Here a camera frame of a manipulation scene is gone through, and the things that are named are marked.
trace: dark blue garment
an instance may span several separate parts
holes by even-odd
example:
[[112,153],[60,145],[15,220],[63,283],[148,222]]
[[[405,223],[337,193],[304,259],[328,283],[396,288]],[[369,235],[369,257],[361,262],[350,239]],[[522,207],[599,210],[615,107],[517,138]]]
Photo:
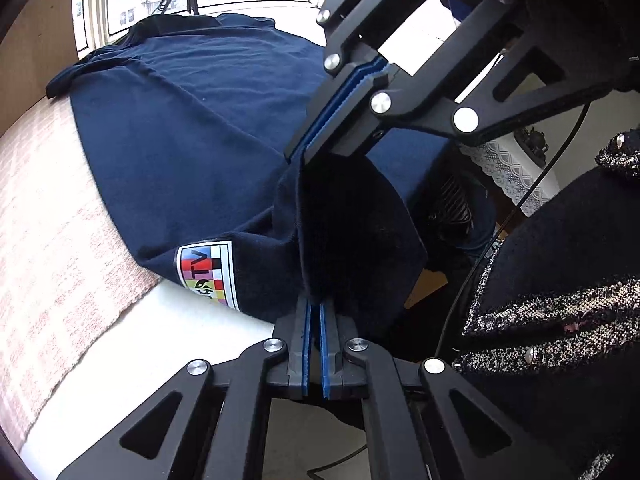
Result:
[[141,266],[180,283],[179,247],[230,240],[243,312],[273,321],[305,287],[376,334],[425,262],[405,204],[447,141],[402,130],[370,159],[288,165],[282,150],[324,78],[322,49],[273,20],[153,16],[47,95],[70,92],[100,195]]

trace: colorful patch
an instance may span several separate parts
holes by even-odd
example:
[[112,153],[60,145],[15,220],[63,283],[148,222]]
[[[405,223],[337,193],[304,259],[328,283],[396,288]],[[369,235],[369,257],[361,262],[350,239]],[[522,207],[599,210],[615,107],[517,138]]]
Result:
[[186,288],[210,301],[240,310],[231,241],[199,242],[180,247],[175,267]]

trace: orange cardboard piece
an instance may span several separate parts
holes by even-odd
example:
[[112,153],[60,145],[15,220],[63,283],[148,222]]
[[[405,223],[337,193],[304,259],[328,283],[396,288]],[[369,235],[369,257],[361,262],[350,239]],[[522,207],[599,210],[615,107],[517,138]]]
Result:
[[411,291],[409,297],[404,302],[405,308],[411,308],[419,301],[433,294],[439,288],[447,285],[447,277],[444,272],[433,272],[432,270],[423,269],[415,282],[414,290]]

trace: white lace cloth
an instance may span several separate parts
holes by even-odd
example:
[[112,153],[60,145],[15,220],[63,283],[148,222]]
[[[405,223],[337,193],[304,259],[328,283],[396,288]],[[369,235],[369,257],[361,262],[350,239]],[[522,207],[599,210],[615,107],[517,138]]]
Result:
[[[460,145],[460,151],[480,166],[482,171],[502,188],[514,205],[520,201],[542,172],[518,145],[513,134],[507,134],[476,148]],[[526,216],[531,216],[558,191],[560,187],[551,170],[522,205],[522,212]]]

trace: triangular cutout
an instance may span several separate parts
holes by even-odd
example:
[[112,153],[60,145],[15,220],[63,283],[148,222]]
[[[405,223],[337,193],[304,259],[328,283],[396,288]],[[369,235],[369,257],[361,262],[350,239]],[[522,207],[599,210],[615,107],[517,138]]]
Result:
[[458,390],[449,393],[475,455],[485,458],[509,447],[511,437]]
[[120,438],[120,445],[153,460],[160,452],[167,431],[182,400],[180,392],[171,392]]

